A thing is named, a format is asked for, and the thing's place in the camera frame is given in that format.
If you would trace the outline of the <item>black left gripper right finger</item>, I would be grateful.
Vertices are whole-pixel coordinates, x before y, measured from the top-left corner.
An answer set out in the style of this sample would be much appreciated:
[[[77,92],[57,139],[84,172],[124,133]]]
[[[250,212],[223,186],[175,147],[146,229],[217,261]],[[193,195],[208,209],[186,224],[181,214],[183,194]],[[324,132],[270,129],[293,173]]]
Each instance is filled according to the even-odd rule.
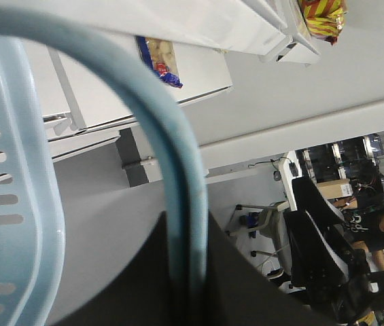
[[[205,325],[335,325],[267,281],[208,215]]]

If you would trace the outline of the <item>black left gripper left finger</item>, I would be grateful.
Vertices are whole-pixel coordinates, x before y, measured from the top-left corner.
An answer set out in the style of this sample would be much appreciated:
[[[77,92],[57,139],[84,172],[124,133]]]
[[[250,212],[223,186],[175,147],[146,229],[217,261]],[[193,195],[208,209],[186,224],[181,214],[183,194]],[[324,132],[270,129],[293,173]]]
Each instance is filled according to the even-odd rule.
[[[167,217],[163,211],[125,269],[57,325],[170,325]]]

